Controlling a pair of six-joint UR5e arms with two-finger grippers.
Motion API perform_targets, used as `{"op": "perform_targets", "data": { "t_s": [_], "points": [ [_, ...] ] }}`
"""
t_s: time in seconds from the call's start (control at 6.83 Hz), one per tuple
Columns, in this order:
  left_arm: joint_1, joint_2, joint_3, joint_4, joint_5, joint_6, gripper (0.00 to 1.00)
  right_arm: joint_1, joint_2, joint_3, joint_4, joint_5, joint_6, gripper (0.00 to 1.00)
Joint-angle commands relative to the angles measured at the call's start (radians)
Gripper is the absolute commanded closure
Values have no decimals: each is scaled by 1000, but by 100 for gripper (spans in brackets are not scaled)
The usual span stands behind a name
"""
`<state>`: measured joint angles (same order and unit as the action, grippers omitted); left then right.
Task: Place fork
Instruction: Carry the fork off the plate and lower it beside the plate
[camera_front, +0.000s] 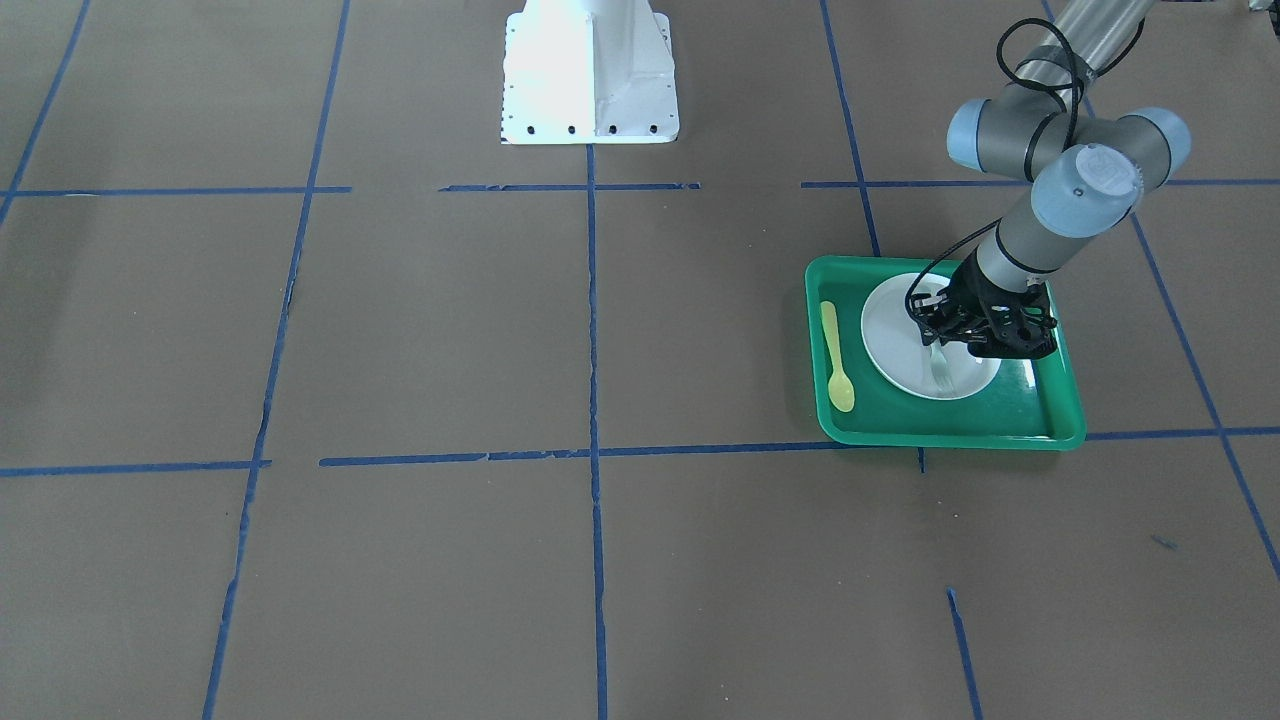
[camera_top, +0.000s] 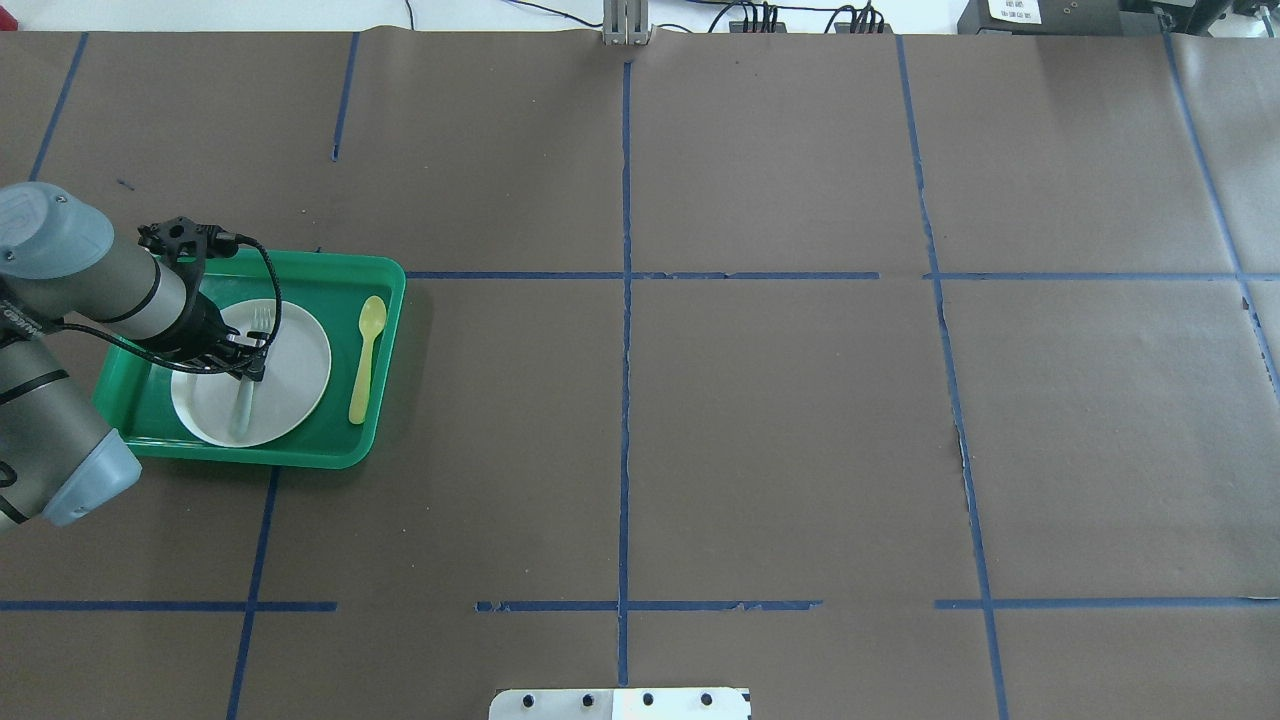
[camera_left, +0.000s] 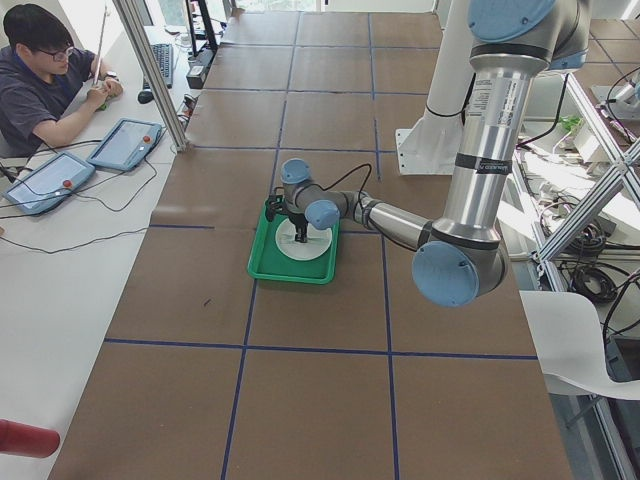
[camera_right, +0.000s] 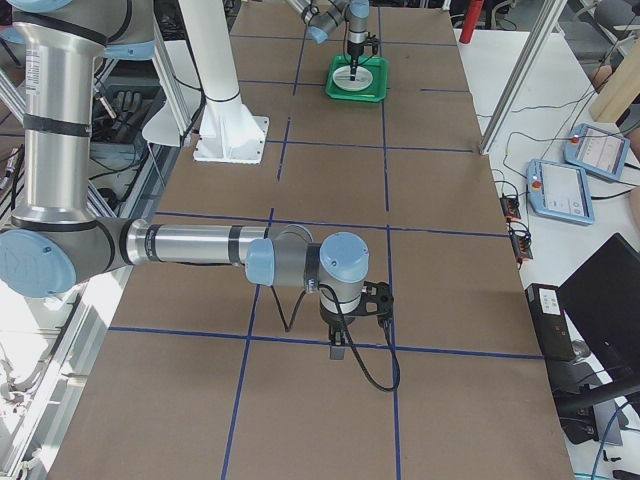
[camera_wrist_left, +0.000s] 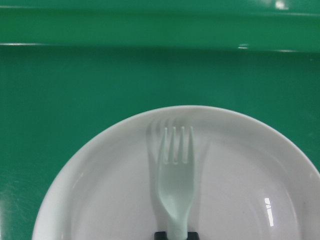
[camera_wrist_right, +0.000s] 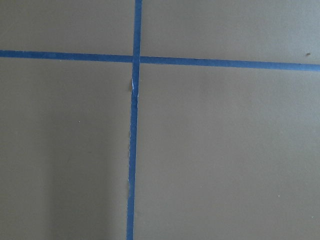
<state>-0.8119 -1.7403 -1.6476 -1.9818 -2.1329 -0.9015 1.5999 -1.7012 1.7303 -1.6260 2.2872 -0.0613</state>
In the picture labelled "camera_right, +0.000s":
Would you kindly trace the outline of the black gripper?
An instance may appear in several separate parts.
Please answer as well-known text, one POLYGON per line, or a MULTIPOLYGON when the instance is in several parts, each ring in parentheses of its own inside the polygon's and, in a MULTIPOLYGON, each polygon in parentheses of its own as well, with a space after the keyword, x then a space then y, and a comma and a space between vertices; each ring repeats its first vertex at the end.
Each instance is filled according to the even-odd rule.
POLYGON ((350 325, 355 321, 355 316, 344 315, 344 322, 342 322, 337 313, 331 312, 323 305, 320 306, 320 314, 321 318, 329 326, 328 338, 332 345, 330 347, 329 358, 331 360, 343 360, 345 356, 344 346, 348 345, 344 323, 350 325))

